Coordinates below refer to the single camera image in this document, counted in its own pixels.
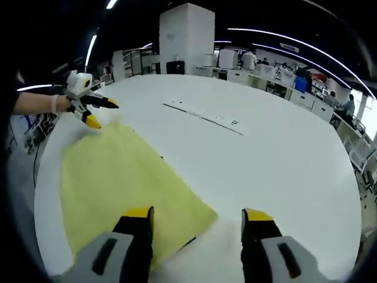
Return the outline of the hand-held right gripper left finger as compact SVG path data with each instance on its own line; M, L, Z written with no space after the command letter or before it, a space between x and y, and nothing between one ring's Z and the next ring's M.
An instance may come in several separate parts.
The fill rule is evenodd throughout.
M147 282L153 257L154 207L135 208L82 248L59 282Z

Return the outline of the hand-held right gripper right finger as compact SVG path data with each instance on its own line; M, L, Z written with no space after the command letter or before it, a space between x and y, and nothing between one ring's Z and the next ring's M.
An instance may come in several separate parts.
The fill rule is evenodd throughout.
M242 209L241 243L245 282L331 282L314 255L262 211Z

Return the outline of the person's left hand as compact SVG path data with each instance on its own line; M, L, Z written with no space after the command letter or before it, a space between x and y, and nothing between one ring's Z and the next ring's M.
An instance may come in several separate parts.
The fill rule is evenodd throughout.
M71 100L66 95L54 95L51 99L51 111L54 114L65 113L71 107Z

